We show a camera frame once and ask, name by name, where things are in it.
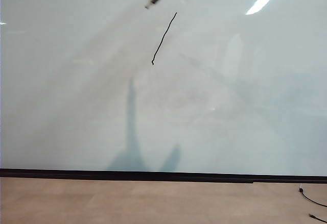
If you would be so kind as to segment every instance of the black marker line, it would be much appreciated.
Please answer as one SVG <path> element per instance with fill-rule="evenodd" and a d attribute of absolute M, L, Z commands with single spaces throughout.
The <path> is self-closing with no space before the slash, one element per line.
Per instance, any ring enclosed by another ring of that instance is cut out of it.
<path fill-rule="evenodd" d="M 152 65 L 154 65 L 153 61 L 154 61 L 154 59 L 155 59 L 155 55 L 157 55 L 157 52 L 158 52 L 158 50 L 159 50 L 159 48 L 160 48 L 160 46 L 161 46 L 161 44 L 162 44 L 162 42 L 163 42 L 163 40 L 164 40 L 164 37 L 165 37 L 166 33 L 168 32 L 168 29 L 169 29 L 169 27 L 170 27 L 170 24 L 172 24 L 172 22 L 173 22 L 173 20 L 174 20 L 176 14 L 177 14 L 177 12 L 175 13 L 173 19 L 170 21 L 167 30 L 166 30 L 165 33 L 163 34 L 163 37 L 162 37 L 161 42 L 160 42 L 160 45 L 158 46 L 158 49 L 157 49 L 157 51 L 155 52 L 155 54 L 154 54 L 154 56 L 153 56 L 153 59 L 152 59 L 152 61 L 151 61 L 151 62 L 152 62 Z"/>

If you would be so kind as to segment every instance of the wooden floor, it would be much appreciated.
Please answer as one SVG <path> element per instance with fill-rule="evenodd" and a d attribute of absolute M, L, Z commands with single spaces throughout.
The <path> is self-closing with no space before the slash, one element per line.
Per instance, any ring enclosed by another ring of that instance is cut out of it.
<path fill-rule="evenodd" d="M 319 223 L 299 184 L 1 179 L 1 224 Z M 327 185 L 304 184 L 327 204 Z"/>

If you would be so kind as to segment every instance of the cable plug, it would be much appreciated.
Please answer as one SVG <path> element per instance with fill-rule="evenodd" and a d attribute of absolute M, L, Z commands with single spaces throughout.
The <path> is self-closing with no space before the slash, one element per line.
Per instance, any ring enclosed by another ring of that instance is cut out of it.
<path fill-rule="evenodd" d="M 300 183 L 300 187 L 299 187 L 298 191 L 303 192 L 302 183 Z"/>

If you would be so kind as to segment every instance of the white board surface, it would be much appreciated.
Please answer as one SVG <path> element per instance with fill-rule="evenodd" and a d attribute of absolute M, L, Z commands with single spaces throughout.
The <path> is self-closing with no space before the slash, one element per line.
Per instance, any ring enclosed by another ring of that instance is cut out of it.
<path fill-rule="evenodd" d="M 1 0 L 3 168 L 327 176 L 327 0 L 147 1 Z"/>

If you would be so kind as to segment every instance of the black trim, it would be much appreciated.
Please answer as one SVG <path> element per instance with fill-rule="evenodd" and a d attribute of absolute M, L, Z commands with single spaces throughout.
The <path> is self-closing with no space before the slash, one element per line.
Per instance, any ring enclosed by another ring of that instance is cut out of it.
<path fill-rule="evenodd" d="M 43 170 L 0 169 L 0 177 L 46 178 L 72 180 L 110 181 L 164 181 L 164 182 L 280 182 L 280 183 L 327 183 L 327 177 L 316 176 L 271 176 L 236 175 L 215 173 L 175 173 L 138 171 L 87 171 L 87 170 Z"/>

